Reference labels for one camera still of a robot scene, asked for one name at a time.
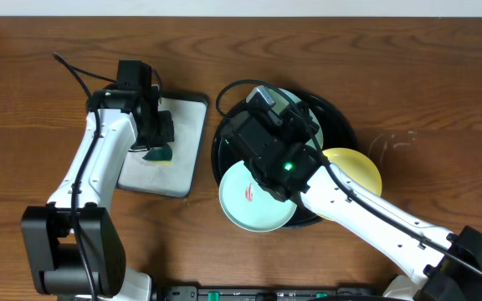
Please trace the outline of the large mint green plate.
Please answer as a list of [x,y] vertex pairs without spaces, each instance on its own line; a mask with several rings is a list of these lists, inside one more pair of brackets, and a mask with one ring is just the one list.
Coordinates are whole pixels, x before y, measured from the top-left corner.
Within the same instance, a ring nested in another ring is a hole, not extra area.
[[[286,107],[290,104],[284,97],[273,91],[272,89],[265,88],[263,85],[257,86],[252,89],[250,94],[245,98],[245,102],[251,103],[253,102],[252,98],[261,90],[264,89],[267,92],[267,95],[274,101],[274,106],[271,108],[277,115],[280,115],[283,111],[285,111]],[[284,94],[288,95],[296,104],[302,104],[304,109],[307,109],[311,120],[319,126],[318,131],[315,133],[315,138],[319,145],[323,145],[324,137],[323,132],[320,127],[320,123],[318,119],[315,117],[314,112],[309,108],[308,104],[301,100],[298,96],[293,94],[292,92],[286,89],[280,89]]]

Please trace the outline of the small mint green plate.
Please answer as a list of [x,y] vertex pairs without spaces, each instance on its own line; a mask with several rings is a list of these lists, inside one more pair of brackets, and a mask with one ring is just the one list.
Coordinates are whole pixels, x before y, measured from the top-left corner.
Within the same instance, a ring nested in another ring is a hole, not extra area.
[[263,190],[242,161],[229,167],[220,181],[219,202],[231,222],[251,232],[276,230],[297,209],[292,201],[277,201]]

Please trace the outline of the green and yellow sponge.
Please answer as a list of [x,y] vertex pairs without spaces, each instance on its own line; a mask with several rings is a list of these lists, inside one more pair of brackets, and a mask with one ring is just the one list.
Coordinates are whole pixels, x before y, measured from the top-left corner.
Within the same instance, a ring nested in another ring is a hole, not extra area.
[[173,150],[169,145],[152,147],[146,151],[142,160],[155,164],[170,164],[173,158]]

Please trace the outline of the yellow plate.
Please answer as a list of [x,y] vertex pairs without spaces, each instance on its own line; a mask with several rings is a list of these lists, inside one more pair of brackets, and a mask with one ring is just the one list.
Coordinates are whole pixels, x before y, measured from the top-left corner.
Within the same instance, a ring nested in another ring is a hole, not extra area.
[[382,177],[376,165],[357,150],[330,148],[323,155],[331,163],[336,163],[352,180],[371,193],[382,194]]

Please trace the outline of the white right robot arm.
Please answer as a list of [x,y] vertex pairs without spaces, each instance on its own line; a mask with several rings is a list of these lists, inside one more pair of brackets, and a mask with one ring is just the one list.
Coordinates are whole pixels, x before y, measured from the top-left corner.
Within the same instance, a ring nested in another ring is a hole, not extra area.
[[411,300],[482,300],[482,233],[435,226],[395,207],[323,156],[352,151],[356,136],[333,105],[241,102],[224,115],[221,138],[258,188],[328,217],[394,262]]

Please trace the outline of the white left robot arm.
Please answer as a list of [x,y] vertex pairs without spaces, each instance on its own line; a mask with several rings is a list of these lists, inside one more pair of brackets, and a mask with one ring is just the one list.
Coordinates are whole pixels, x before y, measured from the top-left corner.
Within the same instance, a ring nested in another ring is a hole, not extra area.
[[87,103],[72,164],[43,206],[25,209],[21,229],[33,286],[80,300],[151,300],[151,276],[130,268],[110,218],[122,165],[158,111],[161,89],[110,84]]

